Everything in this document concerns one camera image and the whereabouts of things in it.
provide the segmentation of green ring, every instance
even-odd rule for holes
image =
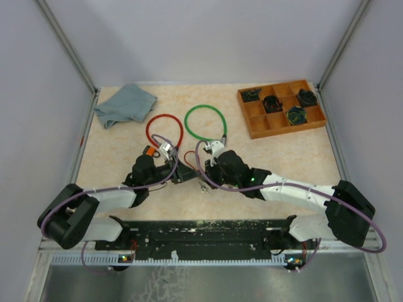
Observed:
[[[199,108],[209,108],[209,109],[212,109],[215,112],[217,112],[219,114],[219,116],[221,117],[222,124],[224,126],[224,135],[227,135],[227,122],[225,121],[224,115],[222,115],[220,110],[218,110],[216,107],[213,107],[213,106],[210,106],[210,105],[197,105],[197,106],[191,108],[187,112],[187,114],[184,116],[184,127],[186,128],[186,130],[189,132],[189,134],[192,137],[195,137],[198,140],[207,140],[207,141],[213,140],[213,138],[199,137],[197,134],[195,134],[193,131],[191,131],[189,126],[188,126],[188,118],[189,118],[190,113],[194,112],[194,110],[199,109]]]

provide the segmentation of cable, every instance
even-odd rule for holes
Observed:
[[[190,164],[190,163],[186,160],[186,156],[187,156],[189,153],[195,153],[195,151],[193,151],[193,150],[187,151],[187,152],[183,155],[183,160],[184,160],[184,162],[186,162],[186,163],[188,164],[188,166],[190,166],[193,170],[196,170],[196,171],[197,171],[197,169],[196,169],[192,164]]]
[[[270,254],[271,254],[272,256],[278,256],[278,255],[280,255],[282,252],[284,252],[284,249],[282,249],[281,251],[279,251],[278,253],[275,253],[275,254],[273,254],[272,252],[270,252]]]
[[[162,183],[163,184],[163,186],[162,187],[159,187],[158,189],[153,189],[153,190],[150,190],[149,192],[155,192],[155,191],[159,191],[159,190],[161,190],[161,189],[164,189],[167,185],[168,185],[168,183],[167,182],[164,182],[164,183]]]
[[[82,266],[84,266],[87,270],[89,270],[90,272],[92,272],[93,274],[99,275],[99,276],[105,276],[107,274],[110,274],[112,271],[104,271],[104,272],[98,272],[98,271],[94,271],[92,269],[89,268],[89,266],[87,266],[85,260],[84,260],[84,251],[87,247],[88,241],[85,241],[84,246],[81,249],[81,263]]]
[[[147,135],[147,138],[148,138],[149,142],[150,142],[151,144],[153,144],[155,147],[157,147],[157,148],[159,147],[158,144],[157,144],[153,139],[151,139],[151,136],[150,136],[150,125],[151,125],[151,123],[152,123],[153,121],[155,121],[155,120],[158,119],[158,118],[172,118],[172,119],[174,119],[174,120],[178,123],[179,128],[180,128],[180,130],[181,130],[181,134],[180,134],[180,136],[179,136],[179,140],[178,140],[178,143],[176,144],[176,146],[179,148],[179,147],[181,146],[181,144],[182,144],[182,139],[183,139],[183,126],[182,126],[182,123],[181,123],[181,121],[179,120],[179,118],[177,118],[176,116],[173,116],[173,115],[168,115],[168,114],[156,115],[155,117],[153,117],[153,118],[147,123],[147,126],[145,127],[145,135]]]
[[[134,255],[137,252],[137,240],[132,240],[132,242],[133,242],[133,244],[130,247],[130,253],[132,254],[132,259],[131,260],[133,261],[134,260]]]
[[[364,247],[357,247],[357,249],[362,250],[363,252],[371,253],[371,254],[382,253],[386,249],[387,243],[386,243],[385,235],[382,233],[382,231],[379,228],[379,226],[375,222],[373,222],[371,219],[369,219],[369,217],[367,217],[365,214],[361,213],[359,210],[357,210],[353,206],[349,205],[345,201],[343,201],[343,200],[341,200],[341,199],[339,199],[337,197],[328,195],[326,193],[320,192],[318,190],[312,189],[311,187],[306,187],[306,186],[303,186],[301,184],[295,184],[295,183],[292,183],[292,182],[284,182],[284,183],[275,182],[275,183],[271,183],[271,184],[261,184],[259,186],[253,186],[253,187],[245,187],[243,189],[232,189],[232,188],[229,188],[229,187],[222,187],[219,184],[216,184],[215,182],[213,182],[206,175],[206,173],[202,169],[202,165],[200,164],[200,158],[199,158],[198,149],[199,149],[199,147],[200,147],[200,145],[202,143],[206,143],[206,141],[200,140],[196,145],[196,150],[195,150],[196,164],[197,164],[197,167],[198,167],[200,173],[205,178],[205,180],[208,181],[211,185],[215,186],[217,189],[221,189],[221,190],[228,191],[228,192],[248,192],[248,191],[263,189],[265,187],[290,186],[290,187],[297,187],[299,189],[304,189],[306,191],[310,191],[310,192],[312,192],[312,193],[314,193],[316,195],[320,195],[320,196],[323,196],[325,198],[329,198],[329,199],[341,204],[342,206],[345,206],[347,209],[349,209],[350,211],[356,213],[359,217],[361,217],[366,222],[368,222],[370,224],[370,226],[375,229],[375,231],[378,233],[378,235],[379,235],[379,237],[380,237],[380,239],[382,241],[382,246],[377,250],[370,250],[370,249],[366,249]]]
[[[83,191],[83,192],[77,193],[77,194],[75,194],[75,195],[73,195],[73,196],[67,198],[67,199],[64,200],[63,202],[59,203],[56,207],[53,208],[52,211],[50,211],[50,212],[48,213],[48,215],[45,216],[45,218],[44,218],[43,221],[42,221],[42,224],[40,225],[40,231],[41,231],[42,235],[43,235],[44,237],[48,238],[48,235],[46,234],[46,226],[47,226],[47,223],[48,223],[48,221],[49,221],[49,218],[52,217],[52,215],[53,215],[54,213],[56,213],[58,210],[60,210],[60,209],[61,209],[62,207],[64,207],[66,204],[68,204],[68,203],[70,203],[71,201],[75,200],[77,197],[80,197],[80,196],[86,195],[86,194],[102,193],[102,192],[109,192],[109,191],[118,191],[118,190],[132,191],[132,190],[137,190],[137,189],[147,189],[147,188],[149,188],[149,187],[158,186],[159,184],[162,184],[162,183],[168,181],[168,180],[171,178],[171,176],[174,174],[176,168],[178,167],[178,161],[179,161],[178,151],[176,150],[174,144],[173,144],[170,140],[168,140],[167,138],[164,138],[164,137],[162,137],[162,136],[160,136],[160,135],[158,135],[158,134],[153,134],[151,137],[152,137],[152,138],[156,141],[156,143],[158,143],[158,144],[159,144],[159,142],[155,139],[155,137],[160,138],[160,139],[162,139],[162,140],[165,140],[165,141],[166,141],[168,144],[170,144],[170,146],[173,148],[173,154],[174,154],[174,158],[175,158],[175,164],[174,164],[174,167],[173,167],[172,171],[168,174],[167,177],[165,177],[163,180],[161,180],[161,181],[159,181],[159,182],[155,182],[155,183],[153,183],[153,184],[148,184],[148,185],[145,185],[145,186],[138,186],[138,187],[106,187],[106,188],[103,188],[103,189],[98,189],[98,190],[93,189],[93,190],[87,190],[87,191]]]
[[[307,243],[302,242],[302,260],[304,261],[307,257]]]
[[[307,265],[312,262],[312,259],[315,257],[317,251],[319,250],[319,246],[321,245],[321,241],[322,241],[321,238],[317,239],[316,248],[315,248],[314,252],[312,253],[312,255],[309,257],[308,261],[301,268],[299,268],[299,269],[297,269],[295,271],[292,271],[292,272],[301,272],[303,269],[307,268]]]
[[[194,134],[193,131],[190,130],[189,126],[188,126],[188,118],[190,113],[194,112],[194,110],[199,109],[199,108],[209,108],[214,110],[215,112],[217,112],[219,114],[219,116],[221,117],[222,120],[222,124],[224,126],[224,135],[227,135],[227,122],[225,121],[224,115],[222,115],[222,113],[220,112],[220,110],[218,110],[216,107],[210,106],[210,105],[198,105],[195,106],[193,108],[190,108],[190,110],[187,112],[187,114],[184,116],[184,127],[186,128],[186,130],[189,132],[189,134],[192,137],[197,138],[198,140],[207,140],[207,141],[211,141],[213,140],[212,138],[205,138],[205,137],[199,137],[197,134]]]

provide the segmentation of red ring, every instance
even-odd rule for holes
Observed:
[[[153,117],[148,123],[147,126],[145,127],[145,135],[147,135],[147,138],[149,139],[149,142],[151,144],[153,144],[155,147],[159,148],[159,146],[157,145],[157,143],[155,141],[153,141],[153,139],[151,139],[150,133],[149,133],[149,129],[150,129],[150,125],[153,121],[155,121],[158,118],[162,118],[162,117],[166,117],[166,118],[173,118],[174,120],[176,120],[176,122],[179,124],[179,127],[181,129],[181,135],[179,137],[179,141],[176,144],[176,146],[179,148],[181,143],[182,143],[182,138],[183,138],[183,126],[181,121],[179,121],[179,119],[176,116],[173,115],[167,115],[167,114],[163,114],[163,115],[157,115],[155,117]]]

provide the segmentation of black rubber item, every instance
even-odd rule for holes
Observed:
[[[309,90],[300,89],[297,94],[298,102],[300,102],[301,107],[315,106],[317,104],[316,95]]]
[[[290,125],[301,125],[307,122],[307,112],[300,106],[294,106],[285,113]]]
[[[283,111],[283,103],[276,96],[266,96],[263,100],[263,107],[266,113]]]
[[[241,96],[242,99],[244,100],[244,103],[259,101],[259,92],[261,90],[262,89],[251,89],[247,91],[242,91]]]

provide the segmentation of metal floor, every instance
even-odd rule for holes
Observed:
[[[96,276],[51,266],[41,302],[377,301],[363,254],[319,254],[309,267],[131,267]]]

